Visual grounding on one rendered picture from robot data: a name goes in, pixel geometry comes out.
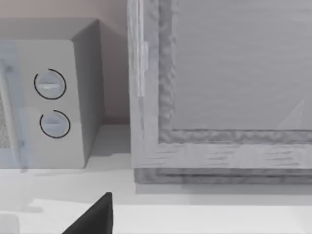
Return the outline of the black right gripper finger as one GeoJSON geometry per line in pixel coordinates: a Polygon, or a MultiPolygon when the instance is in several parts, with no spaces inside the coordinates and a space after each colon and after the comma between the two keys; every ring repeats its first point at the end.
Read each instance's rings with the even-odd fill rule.
{"type": "Polygon", "coordinates": [[[106,192],[61,234],[113,234],[113,194],[106,192]]]}

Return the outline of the small microwave knob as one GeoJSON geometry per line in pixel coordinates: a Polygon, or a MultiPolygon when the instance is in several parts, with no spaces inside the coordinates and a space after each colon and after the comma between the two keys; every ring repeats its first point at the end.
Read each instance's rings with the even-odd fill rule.
{"type": "Polygon", "coordinates": [[[71,122],[68,116],[58,110],[41,115],[39,126],[46,136],[54,139],[67,136],[71,130],[71,122]]]}

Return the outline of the pale microwave oven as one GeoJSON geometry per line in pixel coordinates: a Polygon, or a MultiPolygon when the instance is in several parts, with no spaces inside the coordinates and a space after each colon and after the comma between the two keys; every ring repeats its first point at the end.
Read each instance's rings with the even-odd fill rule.
{"type": "Polygon", "coordinates": [[[0,169],[85,167],[104,117],[93,18],[0,18],[0,169]]]}

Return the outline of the large microwave knob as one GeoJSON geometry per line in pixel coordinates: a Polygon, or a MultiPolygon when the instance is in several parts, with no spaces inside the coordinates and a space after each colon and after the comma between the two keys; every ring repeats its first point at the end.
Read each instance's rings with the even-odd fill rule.
{"type": "Polygon", "coordinates": [[[56,100],[65,94],[67,84],[59,71],[47,69],[35,75],[34,89],[42,98],[56,100]]]}

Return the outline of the grey wooden cabinet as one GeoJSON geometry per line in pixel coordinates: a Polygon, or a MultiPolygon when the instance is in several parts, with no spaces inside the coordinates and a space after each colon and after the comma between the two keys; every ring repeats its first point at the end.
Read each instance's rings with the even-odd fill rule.
{"type": "Polygon", "coordinates": [[[312,0],[127,0],[134,180],[312,185],[312,0]]]}

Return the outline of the grey cabinet door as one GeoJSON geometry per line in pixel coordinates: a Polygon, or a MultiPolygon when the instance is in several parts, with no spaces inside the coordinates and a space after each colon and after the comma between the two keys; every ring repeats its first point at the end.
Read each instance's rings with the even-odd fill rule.
{"type": "Polygon", "coordinates": [[[312,0],[159,0],[162,143],[312,144],[312,0]]]}

